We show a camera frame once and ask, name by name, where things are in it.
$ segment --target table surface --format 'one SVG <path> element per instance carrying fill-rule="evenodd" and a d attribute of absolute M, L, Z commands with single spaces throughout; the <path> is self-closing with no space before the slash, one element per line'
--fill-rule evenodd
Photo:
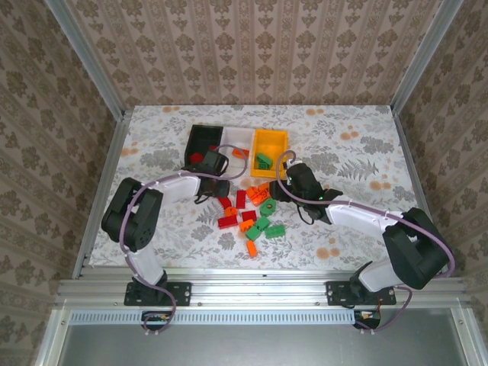
<path fill-rule="evenodd" d="M 110 202 L 126 177 L 152 181 L 181 168 L 193 124 L 286 130 L 289 147 L 325 188 L 388 210 L 417 205 L 402 147 L 388 106 L 181 106 L 136 107 L 112 182 Z M 238 189 L 266 180 L 244 176 Z M 248 200 L 246 209 L 255 209 Z M 382 242 L 345 227 L 303 223 L 294 204 L 278 202 L 271 225 L 286 235 L 256 241 L 250 258 L 238 227 L 219 230 L 223 209 L 216 198 L 164 207 L 152 239 L 164 267 L 353 270 L 387 256 Z M 91 265 L 125 265 L 118 244 L 99 230 Z"/>

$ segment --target yellow bin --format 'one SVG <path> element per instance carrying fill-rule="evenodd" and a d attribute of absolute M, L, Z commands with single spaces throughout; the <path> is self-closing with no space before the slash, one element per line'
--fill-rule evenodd
<path fill-rule="evenodd" d="M 282 153 L 288 149 L 288 132 L 275 130 L 256 130 L 254 146 L 252 147 L 251 176 L 276 179 L 276 163 Z M 256 156 L 265 154 L 273 161 L 270 170 L 258 169 Z M 280 166 L 280 176 L 284 179 L 283 166 Z"/>

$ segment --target black mounting plate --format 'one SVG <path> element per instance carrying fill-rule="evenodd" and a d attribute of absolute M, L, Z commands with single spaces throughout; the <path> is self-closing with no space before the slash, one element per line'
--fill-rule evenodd
<path fill-rule="evenodd" d="M 356 305 L 395 305 L 397 299 L 393 287 L 385 287 L 378 292 L 368 292 L 362 300 L 351 292 L 350 281 L 326 282 L 327 304 L 330 306 L 354 307 Z"/>
<path fill-rule="evenodd" d="M 171 299 L 163 296 L 161 300 L 151 297 L 151 300 L 141 298 L 138 283 L 130 282 L 125 291 L 124 305 L 127 307 L 170 307 Z M 175 297 L 176 305 L 189 307 L 191 299 L 191 282 L 166 282 L 166 290 Z"/>

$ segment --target plastic container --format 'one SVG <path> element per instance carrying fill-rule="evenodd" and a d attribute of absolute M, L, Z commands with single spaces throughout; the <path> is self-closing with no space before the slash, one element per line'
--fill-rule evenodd
<path fill-rule="evenodd" d="M 248 158 L 248 170 L 246 174 L 249 175 L 250 167 L 252 164 L 251 160 L 251 152 L 252 152 L 252 144 L 254 142 L 254 135 L 255 129 L 254 128 L 242 128 L 242 127 L 224 127 L 222 133 L 222 139 L 220 141 L 220 145 L 223 144 L 230 144 L 241 149 L 249 150 L 249 158 Z M 219 153 L 224 154 L 227 158 L 229 158 L 229 165 L 227 166 L 226 175 L 234 175 L 241 172 L 242 167 L 244 166 L 244 159 L 237 158 L 232 154 L 233 149 L 229 147 L 223 147 Z"/>
<path fill-rule="evenodd" d="M 260 178 L 276 179 L 276 162 L 282 153 L 288 148 L 288 133 L 287 131 L 275 130 L 256 130 L 254 137 L 254 144 L 252 149 L 251 159 L 251 176 Z M 270 170 L 262 170 L 258 168 L 256 156 L 265 154 L 273 161 Z M 283 166 L 280 166 L 280 176 L 284 179 Z"/>
<path fill-rule="evenodd" d="M 190 137 L 185 150 L 185 165 L 190 165 L 190 156 L 200 153 L 205 156 L 211 146 L 219 146 L 222 138 L 222 126 L 191 126 Z"/>

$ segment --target red block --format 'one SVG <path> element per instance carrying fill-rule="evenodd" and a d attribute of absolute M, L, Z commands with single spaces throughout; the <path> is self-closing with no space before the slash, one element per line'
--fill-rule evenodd
<path fill-rule="evenodd" d="M 246 191 L 237 191 L 236 208 L 246 208 Z"/>
<path fill-rule="evenodd" d="M 232 206 L 232 202 L 230 202 L 230 199 L 228 197 L 218 197 L 218 200 L 224 210 Z"/>
<path fill-rule="evenodd" d="M 201 155 L 199 152 L 196 152 L 195 154 L 191 154 L 190 156 L 190 164 L 196 164 L 198 162 L 203 162 L 204 161 L 204 156 Z"/>
<path fill-rule="evenodd" d="M 222 217 L 217 220 L 219 229 L 226 229 L 227 227 L 237 226 L 237 216 Z"/>
<path fill-rule="evenodd" d="M 242 213 L 242 221 L 247 221 L 247 220 L 254 220 L 256 221 L 258 218 L 256 216 L 256 211 L 246 211 Z"/>

